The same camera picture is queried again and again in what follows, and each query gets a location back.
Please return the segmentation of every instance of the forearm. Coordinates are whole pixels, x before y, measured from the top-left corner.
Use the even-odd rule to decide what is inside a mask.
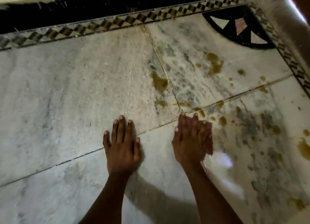
[[[183,168],[191,183],[203,224],[242,223],[226,199],[207,177],[201,164],[187,164]]]
[[[102,192],[91,206],[80,224],[120,224],[122,203],[129,176],[110,175]]]

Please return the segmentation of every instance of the pink stone triangle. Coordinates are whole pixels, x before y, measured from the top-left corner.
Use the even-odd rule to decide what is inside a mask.
[[[236,25],[237,36],[248,26],[246,22],[244,21],[244,18],[236,19],[235,25]]]

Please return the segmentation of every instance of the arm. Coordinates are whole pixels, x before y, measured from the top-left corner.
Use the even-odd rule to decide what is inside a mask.
[[[222,194],[207,177],[200,161],[204,159],[203,143],[205,135],[211,137],[205,125],[198,130],[198,115],[193,117],[193,126],[189,130],[184,115],[180,115],[181,129],[175,129],[172,141],[176,160],[182,165],[191,183],[202,223],[242,224]]]
[[[119,121],[115,120],[113,124],[112,143],[109,141],[109,132],[104,133],[103,146],[107,156],[109,177],[102,192],[80,224],[121,223],[125,187],[140,160],[139,138],[136,139],[134,152],[132,152],[132,128],[133,122],[130,120],[125,132],[125,118],[120,116]]]

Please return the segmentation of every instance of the white marble floor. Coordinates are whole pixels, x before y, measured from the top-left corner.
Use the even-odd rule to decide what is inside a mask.
[[[198,14],[0,60],[0,223],[78,223],[107,179],[102,136],[119,114],[144,152],[123,223],[199,223],[171,147],[181,111],[213,123],[203,163],[244,223],[306,223],[310,99],[277,50],[234,44]]]

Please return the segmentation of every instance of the hand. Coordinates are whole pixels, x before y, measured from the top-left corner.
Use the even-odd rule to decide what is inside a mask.
[[[109,140],[109,132],[104,133],[103,146],[107,156],[109,175],[121,174],[129,177],[137,168],[140,160],[140,138],[135,140],[134,152],[132,152],[132,128],[133,122],[129,120],[127,129],[125,129],[125,118],[120,116],[119,121],[115,120],[113,124],[112,143]]]
[[[181,128],[175,128],[173,138],[173,151],[176,160],[184,167],[187,165],[200,164],[206,155],[206,142],[211,138],[211,132],[207,131],[206,122],[198,125],[198,114],[195,113],[192,122],[192,129],[188,129],[184,114],[179,117]]]

